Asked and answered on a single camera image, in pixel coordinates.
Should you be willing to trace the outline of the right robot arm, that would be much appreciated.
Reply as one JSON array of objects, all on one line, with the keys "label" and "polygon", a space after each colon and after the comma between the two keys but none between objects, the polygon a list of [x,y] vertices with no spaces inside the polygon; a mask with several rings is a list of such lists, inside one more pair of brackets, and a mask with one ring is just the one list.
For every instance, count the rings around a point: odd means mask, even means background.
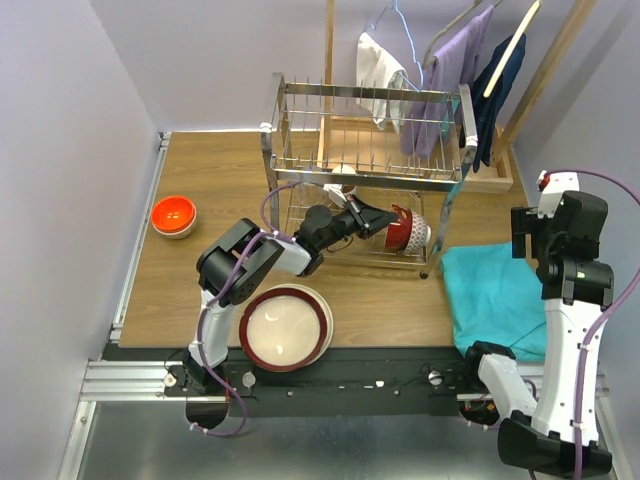
[{"label": "right robot arm", "polygon": [[613,302],[614,273],[599,262],[605,200],[568,190],[550,212],[511,212],[512,255],[530,248],[538,262],[547,327],[542,391],[534,396],[508,347],[475,341],[460,379],[469,390],[487,390],[500,415],[498,453],[511,466],[563,479],[606,475],[612,455],[599,445],[593,411],[600,327]]}]

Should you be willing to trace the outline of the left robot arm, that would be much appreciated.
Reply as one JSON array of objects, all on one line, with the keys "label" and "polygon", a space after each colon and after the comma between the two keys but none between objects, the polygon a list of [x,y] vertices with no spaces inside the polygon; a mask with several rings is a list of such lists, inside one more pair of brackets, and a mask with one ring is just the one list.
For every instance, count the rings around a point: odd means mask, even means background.
[{"label": "left robot arm", "polygon": [[273,269],[306,277],[324,260],[323,252],[349,236],[368,239],[399,219],[348,196],[343,209],[309,208],[299,229],[288,237],[267,232],[243,218],[205,250],[196,262],[201,308],[194,339],[183,360],[184,387],[200,395],[231,387],[218,367],[228,356],[228,337],[237,306],[244,303]]}]

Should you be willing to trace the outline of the patterned small bowl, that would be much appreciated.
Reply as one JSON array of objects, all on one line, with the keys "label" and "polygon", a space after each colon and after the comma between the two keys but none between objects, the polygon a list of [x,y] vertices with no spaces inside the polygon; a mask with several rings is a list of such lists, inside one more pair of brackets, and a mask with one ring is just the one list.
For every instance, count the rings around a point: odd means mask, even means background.
[{"label": "patterned small bowl", "polygon": [[428,245],[431,237],[431,227],[424,217],[416,211],[411,211],[412,223],[409,240],[403,250],[404,255],[417,255]]}]

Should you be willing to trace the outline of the metal two-tier dish rack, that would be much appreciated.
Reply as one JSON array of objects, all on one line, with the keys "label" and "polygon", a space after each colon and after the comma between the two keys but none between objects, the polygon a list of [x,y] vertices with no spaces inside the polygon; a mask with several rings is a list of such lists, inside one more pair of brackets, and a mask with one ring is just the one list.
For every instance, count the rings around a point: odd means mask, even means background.
[{"label": "metal two-tier dish rack", "polygon": [[[361,97],[373,98],[376,94],[387,94],[389,100],[438,101],[447,105],[447,113],[440,121],[440,136],[430,155],[421,159],[415,154],[404,155],[400,149],[400,136],[392,126],[379,130],[373,115],[361,108],[357,100]],[[314,166],[319,145],[319,127],[322,116],[327,113],[337,121],[334,131],[346,126],[348,117],[369,118],[373,126],[386,141],[397,144],[400,154],[418,162],[422,168],[434,161],[437,153],[444,153],[453,145],[462,154],[462,162],[455,171],[455,177],[448,180],[416,178],[412,174],[403,177],[399,173],[357,174],[353,167],[344,164],[340,173],[336,168],[323,171]],[[297,181],[324,186],[325,184],[354,185],[361,194],[371,190],[403,193],[425,204],[428,192],[442,192],[445,195],[434,232],[428,245],[420,254],[409,255],[407,260],[394,260],[380,250],[365,253],[364,263],[390,268],[414,268],[421,278],[427,278],[437,264],[442,253],[454,201],[462,190],[478,145],[471,91],[461,84],[454,93],[438,91],[409,91],[383,88],[361,88],[341,86],[324,82],[288,82],[280,72],[272,74],[267,90],[267,102],[260,125],[262,161],[269,190],[275,190],[280,183]]]}]

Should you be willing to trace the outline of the orange bowl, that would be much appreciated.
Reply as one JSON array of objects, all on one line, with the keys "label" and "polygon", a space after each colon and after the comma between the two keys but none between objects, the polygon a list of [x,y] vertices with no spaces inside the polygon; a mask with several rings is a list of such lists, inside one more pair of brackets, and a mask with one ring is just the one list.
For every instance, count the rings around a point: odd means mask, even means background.
[{"label": "orange bowl", "polygon": [[187,197],[174,195],[161,199],[152,208],[151,224],[161,236],[177,240],[191,234],[196,226],[197,210]]}]

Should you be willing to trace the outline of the clear plastic cup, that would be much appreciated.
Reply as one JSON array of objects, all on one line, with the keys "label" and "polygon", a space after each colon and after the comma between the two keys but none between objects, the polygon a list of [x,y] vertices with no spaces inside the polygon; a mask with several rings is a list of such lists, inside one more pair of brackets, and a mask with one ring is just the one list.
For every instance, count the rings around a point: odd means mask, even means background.
[{"label": "clear plastic cup", "polygon": [[312,207],[328,202],[328,193],[322,185],[301,183],[292,190],[292,202],[299,207]]}]

